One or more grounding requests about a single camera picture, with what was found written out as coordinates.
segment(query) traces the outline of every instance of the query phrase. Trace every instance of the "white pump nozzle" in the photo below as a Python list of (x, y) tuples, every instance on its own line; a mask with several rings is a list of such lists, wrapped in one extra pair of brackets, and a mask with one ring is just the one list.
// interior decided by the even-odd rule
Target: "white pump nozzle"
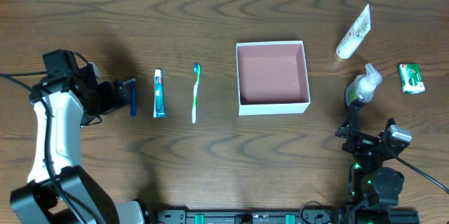
[(376, 89), (376, 86), (378, 86), (382, 81), (382, 76), (374, 69), (374, 67), (370, 63), (365, 65), (365, 68), (366, 77), (360, 79), (358, 87), (363, 91), (374, 91)]

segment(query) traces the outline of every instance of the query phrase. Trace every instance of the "teal toothpaste tube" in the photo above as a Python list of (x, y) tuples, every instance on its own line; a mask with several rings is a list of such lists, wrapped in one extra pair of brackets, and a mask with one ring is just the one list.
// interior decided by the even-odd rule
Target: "teal toothpaste tube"
[(154, 72), (154, 118), (162, 118), (166, 116), (166, 109), (163, 105), (163, 88), (162, 88), (162, 71)]

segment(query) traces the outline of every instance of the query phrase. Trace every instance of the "open box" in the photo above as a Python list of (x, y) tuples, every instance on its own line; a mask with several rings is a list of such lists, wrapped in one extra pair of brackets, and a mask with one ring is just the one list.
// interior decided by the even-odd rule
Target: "open box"
[(302, 41), (236, 46), (239, 115), (303, 113), (310, 104)]

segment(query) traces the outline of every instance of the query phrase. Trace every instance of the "toothbrush head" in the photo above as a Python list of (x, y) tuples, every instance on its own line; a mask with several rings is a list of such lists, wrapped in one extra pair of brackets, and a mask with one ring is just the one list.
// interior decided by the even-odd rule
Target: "toothbrush head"
[(195, 63), (195, 65), (194, 65), (194, 72), (196, 74), (200, 74), (201, 73), (201, 66), (199, 65), (199, 63)]

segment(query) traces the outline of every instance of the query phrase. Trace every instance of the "green box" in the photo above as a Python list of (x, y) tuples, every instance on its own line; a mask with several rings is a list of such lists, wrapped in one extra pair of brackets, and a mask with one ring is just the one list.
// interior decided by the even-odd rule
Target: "green box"
[(416, 63), (402, 63), (398, 66), (402, 91), (408, 94), (421, 93), (425, 90), (420, 66)]

